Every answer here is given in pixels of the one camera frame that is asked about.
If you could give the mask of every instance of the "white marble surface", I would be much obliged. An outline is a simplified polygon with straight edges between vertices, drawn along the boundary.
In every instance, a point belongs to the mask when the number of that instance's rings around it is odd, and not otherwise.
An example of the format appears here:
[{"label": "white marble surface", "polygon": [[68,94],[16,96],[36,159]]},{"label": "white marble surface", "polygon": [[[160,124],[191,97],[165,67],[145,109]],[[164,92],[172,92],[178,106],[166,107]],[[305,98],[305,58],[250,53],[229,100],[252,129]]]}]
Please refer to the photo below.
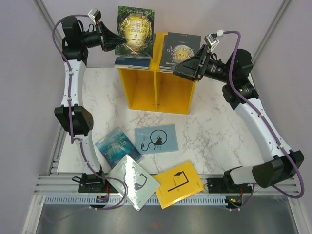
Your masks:
[{"label": "white marble surface", "polygon": [[[143,155],[139,164],[157,174],[191,160],[199,174],[223,174],[240,165],[263,163],[258,146],[245,123],[222,96],[223,83],[203,78],[195,88],[187,115],[129,110],[117,69],[87,68],[83,104],[94,117],[93,143],[120,127],[135,143],[135,128],[175,124],[179,151]],[[96,148],[104,172],[110,167]],[[59,172],[82,172],[77,146],[67,135]]]}]

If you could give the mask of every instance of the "marble pattern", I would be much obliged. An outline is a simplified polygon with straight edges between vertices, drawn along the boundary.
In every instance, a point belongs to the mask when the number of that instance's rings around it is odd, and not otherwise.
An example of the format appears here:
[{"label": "marble pattern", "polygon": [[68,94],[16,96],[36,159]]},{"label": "marble pattern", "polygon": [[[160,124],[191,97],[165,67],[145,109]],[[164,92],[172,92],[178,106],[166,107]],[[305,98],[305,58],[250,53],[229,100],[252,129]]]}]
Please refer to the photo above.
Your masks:
[{"label": "marble pattern", "polygon": [[[240,165],[263,163],[259,148],[245,123],[222,96],[221,82],[204,78],[196,85],[189,115],[129,110],[117,69],[87,68],[83,82],[83,104],[94,117],[93,143],[115,127],[131,142],[135,128],[175,124],[179,151],[144,155],[139,164],[157,174],[191,160],[199,174],[222,174]],[[95,147],[105,172],[110,171]],[[76,145],[67,135],[59,172],[82,172]]]}]

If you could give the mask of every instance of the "green book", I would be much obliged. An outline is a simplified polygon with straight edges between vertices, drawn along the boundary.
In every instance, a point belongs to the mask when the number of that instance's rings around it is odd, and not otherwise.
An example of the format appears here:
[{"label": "green book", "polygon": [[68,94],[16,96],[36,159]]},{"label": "green book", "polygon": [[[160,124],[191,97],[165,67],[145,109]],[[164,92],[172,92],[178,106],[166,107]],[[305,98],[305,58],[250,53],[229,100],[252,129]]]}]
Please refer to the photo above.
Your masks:
[{"label": "green book", "polygon": [[118,7],[117,35],[127,42],[115,48],[120,57],[153,57],[154,10],[128,6]]}]

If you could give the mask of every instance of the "perforated metal strip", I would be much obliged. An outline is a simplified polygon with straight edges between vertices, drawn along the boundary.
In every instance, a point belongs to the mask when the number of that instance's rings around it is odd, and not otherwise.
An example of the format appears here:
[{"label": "perforated metal strip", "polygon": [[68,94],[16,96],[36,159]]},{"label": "perforated metal strip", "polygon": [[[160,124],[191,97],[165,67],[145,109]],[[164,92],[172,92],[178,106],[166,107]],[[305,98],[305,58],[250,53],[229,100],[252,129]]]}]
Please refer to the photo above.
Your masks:
[{"label": "perforated metal strip", "polygon": [[[121,200],[118,195],[110,195],[107,205],[114,205]],[[47,195],[44,201],[45,204],[63,204],[63,205],[101,205],[97,202],[96,195]],[[153,195],[145,205],[160,205],[157,196]],[[188,197],[175,205],[206,205],[206,206],[224,206],[225,196],[207,196],[196,195]]]}]

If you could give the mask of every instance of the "wooden bookshelf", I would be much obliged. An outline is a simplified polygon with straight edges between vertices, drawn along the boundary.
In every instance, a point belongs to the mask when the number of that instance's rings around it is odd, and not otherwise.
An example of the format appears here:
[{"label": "wooden bookshelf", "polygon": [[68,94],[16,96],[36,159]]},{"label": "wooden bookshelf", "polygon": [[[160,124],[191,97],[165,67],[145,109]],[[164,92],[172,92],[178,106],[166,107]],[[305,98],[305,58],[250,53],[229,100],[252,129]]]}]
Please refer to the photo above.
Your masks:
[{"label": "wooden bookshelf", "polygon": [[157,33],[149,70],[118,68],[129,109],[189,114],[196,82],[159,70],[164,36]]}]

